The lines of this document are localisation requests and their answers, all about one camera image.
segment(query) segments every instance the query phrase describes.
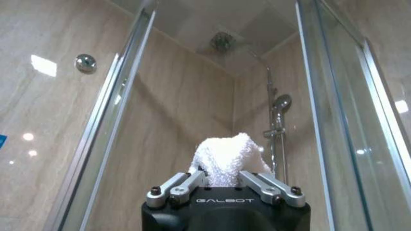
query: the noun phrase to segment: blue object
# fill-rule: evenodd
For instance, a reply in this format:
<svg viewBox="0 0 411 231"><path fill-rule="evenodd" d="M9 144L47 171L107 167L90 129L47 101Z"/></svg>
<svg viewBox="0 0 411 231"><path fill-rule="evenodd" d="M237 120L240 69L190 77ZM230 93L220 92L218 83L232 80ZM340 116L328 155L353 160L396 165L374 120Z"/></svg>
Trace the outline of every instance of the blue object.
<svg viewBox="0 0 411 231"><path fill-rule="evenodd" d="M2 145L5 143L5 140L6 140L6 136L0 135L0 148L2 147Z"/></svg>

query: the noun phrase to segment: glass shower door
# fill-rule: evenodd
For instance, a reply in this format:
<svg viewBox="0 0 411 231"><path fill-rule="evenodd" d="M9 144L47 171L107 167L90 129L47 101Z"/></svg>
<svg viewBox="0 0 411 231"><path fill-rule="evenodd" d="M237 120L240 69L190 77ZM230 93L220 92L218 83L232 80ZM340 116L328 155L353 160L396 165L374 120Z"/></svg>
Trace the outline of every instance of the glass shower door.
<svg viewBox="0 0 411 231"><path fill-rule="evenodd" d="M45 225L130 25L107 0L0 1L0 230Z"/></svg>
<svg viewBox="0 0 411 231"><path fill-rule="evenodd" d="M122 111L152 29L154 18L152 7L154 5L141 3L122 53L119 56L115 55L107 73L109 90L102 96L101 106L94 107L99 117L98 120L89 121L93 133L86 135L83 141L87 143L86 148L75 152L47 216L45 231L87 230L86 223L101 175L115 140Z"/></svg>
<svg viewBox="0 0 411 231"><path fill-rule="evenodd" d="M406 230L409 152L368 44L332 4L296 8L330 229Z"/></svg>

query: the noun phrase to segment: rain shower head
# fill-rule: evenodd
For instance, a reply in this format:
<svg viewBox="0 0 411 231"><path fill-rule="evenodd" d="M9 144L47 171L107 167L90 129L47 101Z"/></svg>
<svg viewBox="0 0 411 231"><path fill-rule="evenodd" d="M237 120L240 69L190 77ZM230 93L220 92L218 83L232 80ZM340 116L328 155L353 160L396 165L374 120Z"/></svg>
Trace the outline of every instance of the rain shower head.
<svg viewBox="0 0 411 231"><path fill-rule="evenodd" d="M225 54L234 46L236 40L228 33L220 31L209 41L210 47L218 54Z"/></svg>
<svg viewBox="0 0 411 231"><path fill-rule="evenodd" d="M280 95L273 102L273 107L280 110L285 111L290 105L290 96L288 94Z"/></svg>

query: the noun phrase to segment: robotic arm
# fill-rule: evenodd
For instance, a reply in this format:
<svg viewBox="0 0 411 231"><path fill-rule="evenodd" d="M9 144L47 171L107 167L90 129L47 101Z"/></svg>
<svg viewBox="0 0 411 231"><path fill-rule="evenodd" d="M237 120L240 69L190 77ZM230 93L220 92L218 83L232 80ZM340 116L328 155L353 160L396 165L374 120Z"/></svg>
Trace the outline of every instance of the robotic arm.
<svg viewBox="0 0 411 231"><path fill-rule="evenodd" d="M142 231L309 231L309 205L297 187L270 174L238 174L241 187L206 187L202 171L153 186L141 206Z"/></svg>

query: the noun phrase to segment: screw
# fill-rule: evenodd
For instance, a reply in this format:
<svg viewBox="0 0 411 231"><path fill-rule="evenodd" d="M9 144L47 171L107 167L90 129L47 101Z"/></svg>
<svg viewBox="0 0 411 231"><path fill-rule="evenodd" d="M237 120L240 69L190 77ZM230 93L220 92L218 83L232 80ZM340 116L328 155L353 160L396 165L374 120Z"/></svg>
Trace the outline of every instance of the screw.
<svg viewBox="0 0 411 231"><path fill-rule="evenodd" d="M180 204L178 198L176 198L173 196L169 197L168 202L169 202L169 205L170 205L172 208L177 207L178 204Z"/></svg>
<svg viewBox="0 0 411 231"><path fill-rule="evenodd" d="M292 193L293 195L297 195L297 196L302 195L302 193L301 193L301 188L300 188L300 187L296 187L296 186L292 186L292 187L290 187L290 193Z"/></svg>
<svg viewBox="0 0 411 231"><path fill-rule="evenodd" d="M282 198L280 195L274 195L272 198L272 205L280 205L282 202Z"/></svg>
<svg viewBox="0 0 411 231"><path fill-rule="evenodd" d="M158 196L161 194L160 186L153 186L149 192L153 196Z"/></svg>

